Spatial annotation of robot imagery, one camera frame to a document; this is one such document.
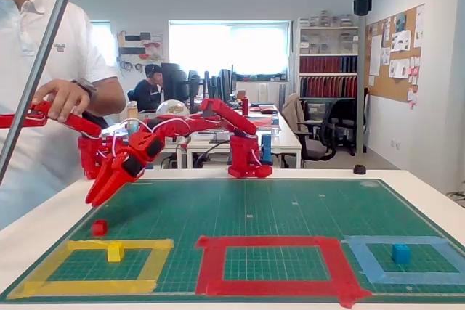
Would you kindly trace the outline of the person's left hand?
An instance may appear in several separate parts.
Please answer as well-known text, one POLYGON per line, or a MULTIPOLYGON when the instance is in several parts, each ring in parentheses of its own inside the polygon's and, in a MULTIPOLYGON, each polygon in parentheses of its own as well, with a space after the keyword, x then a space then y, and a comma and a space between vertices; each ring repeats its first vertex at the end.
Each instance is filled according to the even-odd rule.
POLYGON ((90 105, 89 94, 76 83, 54 79, 37 89, 32 104, 37 105, 45 98, 51 103, 48 116, 64 122, 72 113, 82 114, 90 105))

